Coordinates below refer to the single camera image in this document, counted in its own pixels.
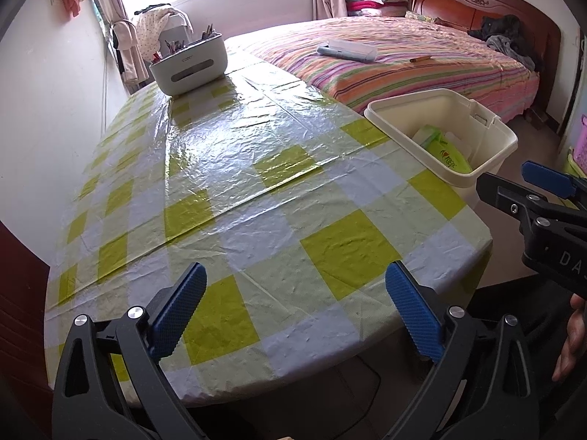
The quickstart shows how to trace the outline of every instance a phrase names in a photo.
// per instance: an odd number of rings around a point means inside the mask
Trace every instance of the pen holder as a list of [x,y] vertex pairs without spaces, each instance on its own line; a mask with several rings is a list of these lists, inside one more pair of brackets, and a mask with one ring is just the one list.
[[176,96],[222,76],[227,66],[224,40],[217,34],[152,64],[151,72],[166,95]]

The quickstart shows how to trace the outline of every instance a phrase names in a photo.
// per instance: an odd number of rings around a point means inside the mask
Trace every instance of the dark jacket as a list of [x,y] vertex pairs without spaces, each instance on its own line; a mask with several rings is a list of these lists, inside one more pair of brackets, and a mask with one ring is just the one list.
[[481,41],[487,41],[490,36],[500,34],[511,40],[511,48],[520,56],[532,58],[537,72],[542,71],[544,64],[526,39],[522,36],[522,22],[515,14],[507,14],[501,18],[484,16],[479,30],[469,30],[469,36]]

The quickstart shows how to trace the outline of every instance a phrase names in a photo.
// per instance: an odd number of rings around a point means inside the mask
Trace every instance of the bed frame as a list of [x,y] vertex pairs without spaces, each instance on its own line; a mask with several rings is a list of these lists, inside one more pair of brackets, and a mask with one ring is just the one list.
[[522,34],[544,60],[534,105],[546,111],[557,73],[561,31],[554,21],[524,0],[412,0],[412,11],[442,18],[447,26],[462,31],[481,27],[484,16],[515,14]]

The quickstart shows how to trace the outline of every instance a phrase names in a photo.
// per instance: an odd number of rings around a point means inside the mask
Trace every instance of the pillow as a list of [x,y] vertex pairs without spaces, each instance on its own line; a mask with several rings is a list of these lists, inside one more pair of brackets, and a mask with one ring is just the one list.
[[426,16],[423,14],[417,14],[413,11],[406,11],[406,18],[409,20],[425,21],[426,23],[434,23],[435,25],[444,26],[444,20],[436,16]]

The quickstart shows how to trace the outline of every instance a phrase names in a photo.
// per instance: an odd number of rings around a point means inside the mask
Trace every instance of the table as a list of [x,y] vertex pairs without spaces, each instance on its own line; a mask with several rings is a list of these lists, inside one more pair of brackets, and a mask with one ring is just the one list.
[[398,329],[383,280],[394,260],[449,298],[476,288],[491,236],[449,186],[295,76],[229,61],[178,98],[143,88],[96,148],[49,276],[51,385],[75,316],[146,305],[192,261],[208,288],[160,365],[195,405],[310,375]]

